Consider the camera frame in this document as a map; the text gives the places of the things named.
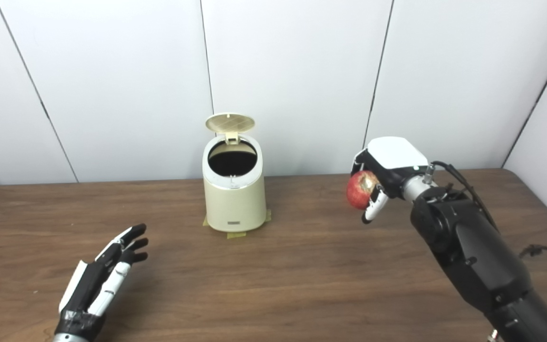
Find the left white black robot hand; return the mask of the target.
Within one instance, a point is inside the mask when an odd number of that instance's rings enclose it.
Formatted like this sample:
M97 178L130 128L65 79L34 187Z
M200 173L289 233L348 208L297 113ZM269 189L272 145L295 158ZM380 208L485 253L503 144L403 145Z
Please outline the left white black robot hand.
M87 263L80 260L59 301L55 342L94 342L103 329L106 311L132 266L148 258L137 250L148 245L145 224L129 227Z

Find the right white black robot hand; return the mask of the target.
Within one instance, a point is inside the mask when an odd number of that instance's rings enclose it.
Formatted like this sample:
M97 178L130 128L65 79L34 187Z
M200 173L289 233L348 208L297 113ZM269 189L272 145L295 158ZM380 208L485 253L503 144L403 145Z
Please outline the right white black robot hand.
M354 156L351 176L363 170L370 171L377 179L362 214L364 224L371 223L389 199L414 201L436 186L428 159L405 138L372 139Z

